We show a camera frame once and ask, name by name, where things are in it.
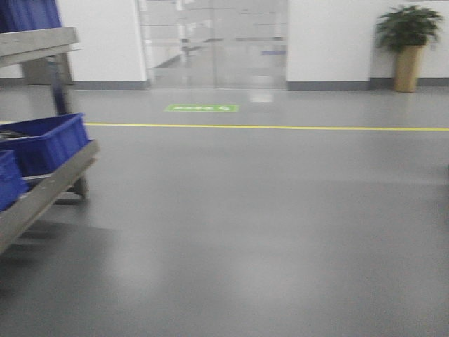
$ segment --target green leaves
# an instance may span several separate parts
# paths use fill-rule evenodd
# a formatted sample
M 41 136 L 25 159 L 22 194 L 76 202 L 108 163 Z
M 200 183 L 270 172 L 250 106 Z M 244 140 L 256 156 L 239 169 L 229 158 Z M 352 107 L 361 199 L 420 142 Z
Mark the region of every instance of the green leaves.
M 438 24 L 443 17 L 436 11 L 419 6 L 392 8 L 393 12 L 379 17 L 377 45 L 399 52 L 404 46 L 422 46 L 429 37 L 438 41 Z

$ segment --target yellow floor line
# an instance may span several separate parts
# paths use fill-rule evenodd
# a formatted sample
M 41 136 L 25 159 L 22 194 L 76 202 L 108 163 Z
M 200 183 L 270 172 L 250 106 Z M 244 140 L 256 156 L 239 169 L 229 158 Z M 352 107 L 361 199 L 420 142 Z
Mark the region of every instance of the yellow floor line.
M 0 121 L 0 124 L 12 123 Z M 369 127 L 369 126 L 276 126 L 276 125 L 210 125 L 210 124 L 146 124 L 146 123 L 98 123 L 87 122 L 87 126 L 118 126 L 138 128 L 242 128 L 264 130 L 309 130 L 309 131 L 417 131 L 448 132 L 449 128 Z

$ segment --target shelf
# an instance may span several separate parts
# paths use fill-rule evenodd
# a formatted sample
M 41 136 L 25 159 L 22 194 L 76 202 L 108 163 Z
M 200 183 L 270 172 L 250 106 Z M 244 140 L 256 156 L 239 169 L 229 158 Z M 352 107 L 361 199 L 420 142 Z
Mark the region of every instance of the shelf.
M 0 34 L 0 68 L 72 51 L 74 27 Z
M 24 194 L 9 209 L 0 212 L 0 253 L 18 238 L 59 197 L 73 186 L 95 161 L 98 143 L 92 140 L 69 161 Z

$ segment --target green floor sign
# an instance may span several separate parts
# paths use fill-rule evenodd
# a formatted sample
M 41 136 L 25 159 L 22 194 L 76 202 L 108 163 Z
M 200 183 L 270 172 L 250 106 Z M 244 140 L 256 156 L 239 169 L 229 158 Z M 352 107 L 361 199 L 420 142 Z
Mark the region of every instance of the green floor sign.
M 166 108 L 168 112 L 237 112 L 238 110 L 238 105 L 230 104 L 170 104 Z

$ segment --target potted plant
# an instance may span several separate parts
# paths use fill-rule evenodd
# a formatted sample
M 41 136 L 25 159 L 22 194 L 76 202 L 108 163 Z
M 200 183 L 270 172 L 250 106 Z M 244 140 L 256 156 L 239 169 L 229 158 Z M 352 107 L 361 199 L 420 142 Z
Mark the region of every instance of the potted plant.
M 378 46 L 396 53 L 394 90 L 415 92 L 424 47 L 428 40 L 438 41 L 438 24 L 443 17 L 419 6 L 401 6 L 379 17 Z

